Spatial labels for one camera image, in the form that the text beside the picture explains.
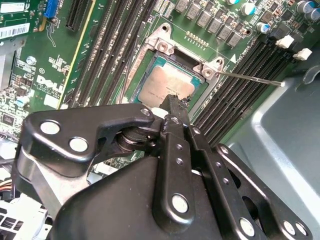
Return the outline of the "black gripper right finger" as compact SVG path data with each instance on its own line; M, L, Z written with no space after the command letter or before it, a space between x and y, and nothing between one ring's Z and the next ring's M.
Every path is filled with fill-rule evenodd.
M196 218L183 240L311 240L306 224L227 146L210 147L178 102L195 182Z

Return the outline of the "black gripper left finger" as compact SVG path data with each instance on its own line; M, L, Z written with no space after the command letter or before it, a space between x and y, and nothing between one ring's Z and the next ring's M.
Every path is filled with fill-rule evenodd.
M18 189L41 201L54 225L100 223L103 180L89 185L91 166L139 150L157 166L152 215L159 226L189 226L195 215L190 148L193 127L179 99L168 95L164 116L140 103L38 111L23 121L15 167Z

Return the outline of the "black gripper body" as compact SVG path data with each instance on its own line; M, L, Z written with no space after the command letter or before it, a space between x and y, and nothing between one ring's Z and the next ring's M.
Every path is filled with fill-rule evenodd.
M70 198L53 222L55 240L220 240L202 177L192 174L196 216L183 233L162 230L152 215L158 160L137 160Z

